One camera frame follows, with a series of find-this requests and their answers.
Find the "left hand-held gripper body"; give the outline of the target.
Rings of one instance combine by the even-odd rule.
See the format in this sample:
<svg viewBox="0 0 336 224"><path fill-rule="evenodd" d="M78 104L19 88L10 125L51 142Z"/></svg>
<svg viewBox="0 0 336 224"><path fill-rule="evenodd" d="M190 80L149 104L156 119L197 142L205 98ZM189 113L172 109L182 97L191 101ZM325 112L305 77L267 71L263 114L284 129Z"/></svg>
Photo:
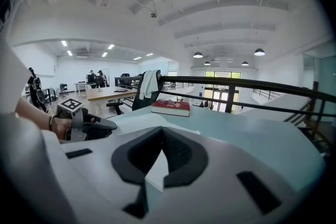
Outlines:
<svg viewBox="0 0 336 224"><path fill-rule="evenodd" d="M82 142L87 138L83 132L83 103L75 99L67 99L57 104L57 115L67 116L72 120L71 128L65 132L65 142Z"/></svg>

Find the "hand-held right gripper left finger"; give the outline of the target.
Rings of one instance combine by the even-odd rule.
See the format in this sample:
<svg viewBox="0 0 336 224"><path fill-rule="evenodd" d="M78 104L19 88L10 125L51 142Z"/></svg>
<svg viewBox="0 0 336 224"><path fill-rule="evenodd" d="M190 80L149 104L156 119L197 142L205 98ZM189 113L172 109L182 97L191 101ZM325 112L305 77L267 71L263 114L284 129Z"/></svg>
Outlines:
<svg viewBox="0 0 336 224"><path fill-rule="evenodd" d="M146 176L161 152L162 127L60 144L43 132L46 153L79 223L165 224L164 197L149 207Z"/></svg>

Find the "black office chair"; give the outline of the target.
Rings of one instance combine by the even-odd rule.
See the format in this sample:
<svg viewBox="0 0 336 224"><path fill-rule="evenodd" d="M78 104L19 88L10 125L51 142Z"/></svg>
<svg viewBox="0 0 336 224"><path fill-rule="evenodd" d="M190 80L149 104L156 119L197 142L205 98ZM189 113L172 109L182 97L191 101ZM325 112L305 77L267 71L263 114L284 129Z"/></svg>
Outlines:
<svg viewBox="0 0 336 224"><path fill-rule="evenodd" d="M158 77L158 86L159 90L158 92L155 92L152 94L152 96L148 98L144 98L143 100L139 99L139 92L140 92L140 86L143 80L144 73L140 74L137 77L127 77L127 76L121 76L122 79L117 79L115 78L115 82L118 82L118 86L126 89L136 89L137 93L134 97L133 100L133 105L132 105L132 111L145 108L147 106L152 105L159 97L159 94L161 93L161 90L163 88L163 81L160 81L161 75Z"/></svg>

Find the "person's left forearm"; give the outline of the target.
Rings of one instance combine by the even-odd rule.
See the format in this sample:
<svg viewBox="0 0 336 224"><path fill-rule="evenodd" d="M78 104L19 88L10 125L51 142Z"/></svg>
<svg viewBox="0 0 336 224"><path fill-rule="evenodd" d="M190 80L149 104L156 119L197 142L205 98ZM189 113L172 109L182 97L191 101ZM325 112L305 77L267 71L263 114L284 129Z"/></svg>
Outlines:
<svg viewBox="0 0 336 224"><path fill-rule="evenodd" d="M24 98L19 98L15 112L19 116L34 122L41 130L52 130L51 116L30 104Z"/></svg>

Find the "person's left hand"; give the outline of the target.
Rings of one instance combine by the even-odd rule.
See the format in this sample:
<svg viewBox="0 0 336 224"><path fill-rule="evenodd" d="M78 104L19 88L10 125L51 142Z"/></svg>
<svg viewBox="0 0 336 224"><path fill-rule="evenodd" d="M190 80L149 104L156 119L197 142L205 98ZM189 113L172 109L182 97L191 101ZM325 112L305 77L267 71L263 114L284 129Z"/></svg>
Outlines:
<svg viewBox="0 0 336 224"><path fill-rule="evenodd" d="M53 118L51 121L51 131L54 132L59 140L65 140L66 133L71 129L71 119Z"/></svg>

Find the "red hardcover book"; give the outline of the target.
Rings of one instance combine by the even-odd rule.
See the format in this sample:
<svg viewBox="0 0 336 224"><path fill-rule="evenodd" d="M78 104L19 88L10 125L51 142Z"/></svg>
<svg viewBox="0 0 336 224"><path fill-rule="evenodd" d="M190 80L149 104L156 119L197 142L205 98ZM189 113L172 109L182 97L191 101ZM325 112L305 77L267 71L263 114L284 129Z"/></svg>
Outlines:
<svg viewBox="0 0 336 224"><path fill-rule="evenodd" d="M188 102L176 102L172 100L157 100L151 105L151 112L189 117L190 104Z"/></svg>

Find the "light wooden desk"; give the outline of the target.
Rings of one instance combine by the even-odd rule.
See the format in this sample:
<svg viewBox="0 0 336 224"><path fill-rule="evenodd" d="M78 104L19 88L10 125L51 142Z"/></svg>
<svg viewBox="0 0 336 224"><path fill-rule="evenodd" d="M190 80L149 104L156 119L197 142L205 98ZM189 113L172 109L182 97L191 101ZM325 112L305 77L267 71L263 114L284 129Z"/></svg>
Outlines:
<svg viewBox="0 0 336 224"><path fill-rule="evenodd" d="M86 91L88 101L118 100L118 99L123 99L127 97L134 97L137 93L137 90L135 89L127 89L128 91L124 93L114 92L114 90L117 90L117 89L126 89L122 87L105 87L101 89L102 89L102 92L98 92L97 88L88 89Z"/></svg>

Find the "glass entrance doors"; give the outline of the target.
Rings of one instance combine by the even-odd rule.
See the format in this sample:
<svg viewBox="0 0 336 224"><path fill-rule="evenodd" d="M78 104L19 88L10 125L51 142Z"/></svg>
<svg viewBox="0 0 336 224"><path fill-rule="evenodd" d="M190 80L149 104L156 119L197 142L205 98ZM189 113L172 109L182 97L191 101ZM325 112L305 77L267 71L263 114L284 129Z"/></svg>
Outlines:
<svg viewBox="0 0 336 224"><path fill-rule="evenodd" d="M240 72L227 72L227 71L205 71L205 76L212 77L212 78L240 79L241 73ZM214 85L214 84L206 84L204 86L204 97L206 98L227 101L228 92L229 92L229 86ZM205 107L213 111L217 111L217 112L225 112L226 110L226 103L205 101L204 105Z"/></svg>

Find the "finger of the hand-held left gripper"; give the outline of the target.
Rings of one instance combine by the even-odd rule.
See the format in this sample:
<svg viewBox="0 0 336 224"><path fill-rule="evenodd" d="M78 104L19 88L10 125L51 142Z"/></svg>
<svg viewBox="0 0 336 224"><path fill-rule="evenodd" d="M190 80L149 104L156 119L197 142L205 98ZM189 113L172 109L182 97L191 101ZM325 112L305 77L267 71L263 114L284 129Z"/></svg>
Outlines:
<svg viewBox="0 0 336 224"><path fill-rule="evenodd" d="M98 116L87 114L88 124L90 127L95 127L97 129L105 129L105 130L115 130L117 129L117 125L113 121L109 121L107 119L100 118Z"/></svg>
<svg viewBox="0 0 336 224"><path fill-rule="evenodd" d="M87 138L86 140L97 140L110 136L112 134L112 129L98 128L98 127L88 127L86 130Z"/></svg>

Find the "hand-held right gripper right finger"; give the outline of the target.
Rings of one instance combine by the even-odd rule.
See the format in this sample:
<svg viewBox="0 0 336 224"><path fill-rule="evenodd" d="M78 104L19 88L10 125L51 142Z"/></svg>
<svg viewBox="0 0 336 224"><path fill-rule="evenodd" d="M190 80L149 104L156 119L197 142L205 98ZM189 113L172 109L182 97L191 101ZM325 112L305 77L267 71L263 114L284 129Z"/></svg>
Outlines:
<svg viewBox="0 0 336 224"><path fill-rule="evenodd" d="M232 143L167 127L146 133L168 162L146 224L279 224L311 189Z"/></svg>

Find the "person's white printed shirt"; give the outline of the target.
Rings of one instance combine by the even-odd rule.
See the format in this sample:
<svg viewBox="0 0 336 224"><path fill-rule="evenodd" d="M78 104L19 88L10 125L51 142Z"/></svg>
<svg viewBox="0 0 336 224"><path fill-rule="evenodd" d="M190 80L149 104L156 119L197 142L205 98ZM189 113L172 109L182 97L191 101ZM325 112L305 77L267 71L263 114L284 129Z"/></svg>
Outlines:
<svg viewBox="0 0 336 224"><path fill-rule="evenodd" d="M4 0L0 6L0 116L13 113L28 70L9 43L9 34L19 5L24 0Z"/></svg>

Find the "white garment on chair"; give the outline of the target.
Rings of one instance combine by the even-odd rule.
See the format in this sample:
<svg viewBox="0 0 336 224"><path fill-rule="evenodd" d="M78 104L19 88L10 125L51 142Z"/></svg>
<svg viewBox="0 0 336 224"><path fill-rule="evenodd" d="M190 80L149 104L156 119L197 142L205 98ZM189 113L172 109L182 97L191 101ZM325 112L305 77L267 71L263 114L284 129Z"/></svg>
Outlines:
<svg viewBox="0 0 336 224"><path fill-rule="evenodd" d="M150 98L153 93L158 92L158 77L161 75L161 71L148 70L144 73L143 80L140 86L139 99Z"/></svg>

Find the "black metal railing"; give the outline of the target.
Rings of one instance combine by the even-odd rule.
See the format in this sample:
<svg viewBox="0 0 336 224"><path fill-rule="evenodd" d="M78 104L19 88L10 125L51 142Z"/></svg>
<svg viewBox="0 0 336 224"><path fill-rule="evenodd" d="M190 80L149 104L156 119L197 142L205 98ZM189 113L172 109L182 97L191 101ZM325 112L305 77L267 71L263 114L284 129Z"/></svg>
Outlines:
<svg viewBox="0 0 336 224"><path fill-rule="evenodd" d="M281 83L273 83L266 81L258 81L258 80L248 80L248 79L232 79L232 78L216 78L216 77L196 77L196 76L160 76L159 83L163 84L165 82L172 83L191 83L191 84L212 84L219 86L227 86L228 97L227 100L217 100L214 98L206 98L206 97L197 97L190 94L182 94L182 93L174 93L172 91L164 91L160 89L158 93L160 94L168 94L174 96L180 96L185 98L197 99L201 101L209 101L209 102L218 102L220 104L226 104L226 113L230 113L232 110L232 106L242 106L244 108L252 108L259 109L265 111L275 111L282 113L291 114L290 117L286 119L286 121L291 120L296 115L306 115L308 117L317 116L318 121L321 120L322 117L336 118L336 113L324 113L324 108L326 103L334 103L336 104L336 96L310 90L307 88L290 86L287 84ZM251 104L251 103L243 103L234 101L234 93L235 89L239 88L247 88L247 89L259 89L270 92L277 93L285 93L289 95L295 95L299 97L308 98L308 102L299 109L289 109L289 108L279 108L274 106L266 106L259 104Z"/></svg>

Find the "group of ceiling light panels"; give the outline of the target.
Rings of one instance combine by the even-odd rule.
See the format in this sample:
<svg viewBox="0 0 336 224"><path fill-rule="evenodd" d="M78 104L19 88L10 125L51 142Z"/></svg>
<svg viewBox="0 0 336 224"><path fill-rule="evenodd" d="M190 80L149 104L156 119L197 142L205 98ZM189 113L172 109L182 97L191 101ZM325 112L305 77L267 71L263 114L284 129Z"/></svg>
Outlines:
<svg viewBox="0 0 336 224"><path fill-rule="evenodd" d="M91 41L62 40L57 56L76 57L78 59L113 59L122 61L139 61L152 57L154 53L122 47L116 44L105 44Z"/></svg>

